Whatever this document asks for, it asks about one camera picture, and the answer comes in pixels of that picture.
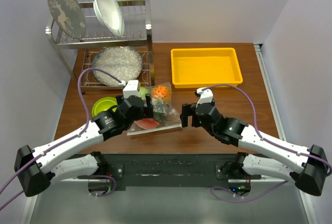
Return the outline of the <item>fake watermelon slice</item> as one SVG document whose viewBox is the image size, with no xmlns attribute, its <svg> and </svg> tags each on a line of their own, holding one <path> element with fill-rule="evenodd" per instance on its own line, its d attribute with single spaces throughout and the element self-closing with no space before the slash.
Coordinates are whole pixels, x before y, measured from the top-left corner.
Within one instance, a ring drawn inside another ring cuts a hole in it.
<svg viewBox="0 0 332 224">
<path fill-rule="evenodd" d="M 154 120 L 153 118 L 145 118 L 135 121 L 135 124 L 141 129 L 151 130 L 155 129 L 159 125 L 159 122 Z"/>
</svg>

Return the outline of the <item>clear zip top bag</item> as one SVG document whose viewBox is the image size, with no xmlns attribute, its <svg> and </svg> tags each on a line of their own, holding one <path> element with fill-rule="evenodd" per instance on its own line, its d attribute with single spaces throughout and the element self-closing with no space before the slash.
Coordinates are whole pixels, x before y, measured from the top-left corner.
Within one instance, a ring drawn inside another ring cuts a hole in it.
<svg viewBox="0 0 332 224">
<path fill-rule="evenodd" d="M 178 111 L 172 106 L 172 88 L 169 82 L 150 87 L 140 87 L 140 96 L 147 103 L 146 94 L 150 94 L 153 117 L 135 121 L 127 131 L 128 136 L 163 131 L 181 127 Z"/>
</svg>

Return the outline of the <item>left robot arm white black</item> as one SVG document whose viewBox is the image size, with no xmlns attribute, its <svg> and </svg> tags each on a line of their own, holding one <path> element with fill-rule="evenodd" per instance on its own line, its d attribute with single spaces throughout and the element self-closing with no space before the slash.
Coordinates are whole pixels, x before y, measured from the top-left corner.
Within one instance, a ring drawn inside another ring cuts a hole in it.
<svg viewBox="0 0 332 224">
<path fill-rule="evenodd" d="M 100 152 L 80 159 L 71 156 L 127 131 L 135 121 L 152 118 L 151 95 L 117 96 L 117 105 L 102 111 L 72 133 L 49 144 L 18 149 L 14 170 L 26 197 L 45 191 L 51 184 L 77 176 L 103 178 L 108 164 Z"/>
</svg>

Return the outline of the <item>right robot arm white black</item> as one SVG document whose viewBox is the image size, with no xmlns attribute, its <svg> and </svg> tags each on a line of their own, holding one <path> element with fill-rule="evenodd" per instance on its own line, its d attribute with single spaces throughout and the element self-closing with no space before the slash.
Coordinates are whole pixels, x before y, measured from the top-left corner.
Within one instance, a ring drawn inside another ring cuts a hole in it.
<svg viewBox="0 0 332 224">
<path fill-rule="evenodd" d="M 204 128 L 210 136 L 226 145 L 254 150 L 262 157 L 238 153 L 235 161 L 224 165 L 224 172 L 242 179 L 246 175 L 267 175 L 293 182 L 310 195 L 321 196 L 328 175 L 325 151 L 318 145 L 310 148 L 287 143 L 273 136 L 260 134 L 246 122 L 224 117 L 214 102 L 183 104 L 180 115 L 182 126 Z"/>
</svg>

